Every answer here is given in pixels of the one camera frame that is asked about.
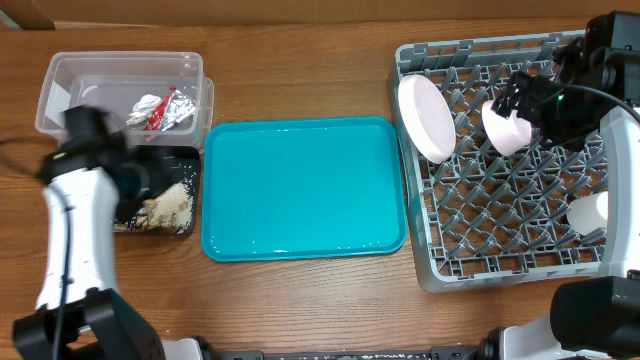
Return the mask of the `white tissue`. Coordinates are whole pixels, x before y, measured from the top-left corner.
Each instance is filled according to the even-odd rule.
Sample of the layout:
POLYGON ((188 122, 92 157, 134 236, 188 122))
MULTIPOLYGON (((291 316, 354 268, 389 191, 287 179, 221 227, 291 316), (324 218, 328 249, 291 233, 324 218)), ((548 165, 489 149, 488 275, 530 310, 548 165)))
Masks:
POLYGON ((128 126, 134 126, 147 121, 161 102, 162 98, 156 95, 146 94, 142 96, 141 99, 134 104, 126 124, 128 126))

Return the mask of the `red foil wrapper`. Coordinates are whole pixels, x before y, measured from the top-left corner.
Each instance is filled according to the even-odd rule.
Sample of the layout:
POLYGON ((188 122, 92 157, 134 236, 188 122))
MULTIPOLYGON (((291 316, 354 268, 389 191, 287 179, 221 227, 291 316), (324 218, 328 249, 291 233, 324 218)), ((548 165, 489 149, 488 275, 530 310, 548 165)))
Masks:
POLYGON ((187 120, 195 113, 196 108, 195 100, 175 86, 171 86, 169 93, 163 98, 144 95, 138 105, 140 109, 151 111, 145 130, 161 132, 171 130, 187 120))

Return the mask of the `pink bowl with food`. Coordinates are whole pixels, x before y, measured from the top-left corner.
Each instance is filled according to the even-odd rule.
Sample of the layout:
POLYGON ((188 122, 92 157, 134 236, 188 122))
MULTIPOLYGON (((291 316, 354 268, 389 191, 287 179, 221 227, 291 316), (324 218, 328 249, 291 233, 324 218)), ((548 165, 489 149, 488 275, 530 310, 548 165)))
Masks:
POLYGON ((493 100, 483 103, 482 124, 492 146, 502 156, 508 157, 530 144, 533 136, 532 125, 518 117, 516 110, 512 110, 508 117, 502 117, 492 110, 493 103, 493 100))

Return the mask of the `white cup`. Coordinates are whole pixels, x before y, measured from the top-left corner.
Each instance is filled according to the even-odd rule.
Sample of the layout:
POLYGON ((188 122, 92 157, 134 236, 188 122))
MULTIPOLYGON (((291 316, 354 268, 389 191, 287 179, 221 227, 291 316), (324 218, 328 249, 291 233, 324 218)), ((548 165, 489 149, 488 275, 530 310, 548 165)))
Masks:
POLYGON ((608 222, 608 192, 578 198, 569 204, 568 224, 580 235, 606 229, 608 222))

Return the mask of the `pink plate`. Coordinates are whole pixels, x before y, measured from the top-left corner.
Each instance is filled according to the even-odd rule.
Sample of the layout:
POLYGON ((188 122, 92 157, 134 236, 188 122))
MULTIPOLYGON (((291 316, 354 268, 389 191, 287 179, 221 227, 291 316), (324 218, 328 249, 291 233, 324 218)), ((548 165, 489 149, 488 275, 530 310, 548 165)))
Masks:
POLYGON ((423 75, 404 76, 398 105, 405 129, 418 151, 440 164, 454 152, 456 131, 449 107, 436 85, 423 75))

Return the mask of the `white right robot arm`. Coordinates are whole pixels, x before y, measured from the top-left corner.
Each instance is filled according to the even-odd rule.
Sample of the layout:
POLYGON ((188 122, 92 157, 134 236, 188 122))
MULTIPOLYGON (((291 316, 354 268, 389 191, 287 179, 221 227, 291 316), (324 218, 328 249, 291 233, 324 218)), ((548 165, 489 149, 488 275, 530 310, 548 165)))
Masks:
POLYGON ((557 288, 549 315, 497 328, 479 359, 629 359, 639 354, 639 16, 613 11, 554 50, 554 78, 512 74, 481 119, 492 145, 511 155, 537 129, 578 151, 593 132, 608 161, 607 238, 598 274, 557 288))

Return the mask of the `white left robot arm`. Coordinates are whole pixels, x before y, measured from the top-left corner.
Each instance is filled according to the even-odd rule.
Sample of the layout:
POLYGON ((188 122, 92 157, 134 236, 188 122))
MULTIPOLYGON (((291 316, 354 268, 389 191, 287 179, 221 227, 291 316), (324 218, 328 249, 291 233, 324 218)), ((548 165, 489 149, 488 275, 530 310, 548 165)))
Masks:
POLYGON ((198 336, 163 340, 120 295, 114 265, 116 221, 178 181, 163 153, 130 147, 90 106, 64 111, 67 140, 38 172, 48 206, 45 279, 34 314, 13 324, 24 359, 213 359, 198 336))

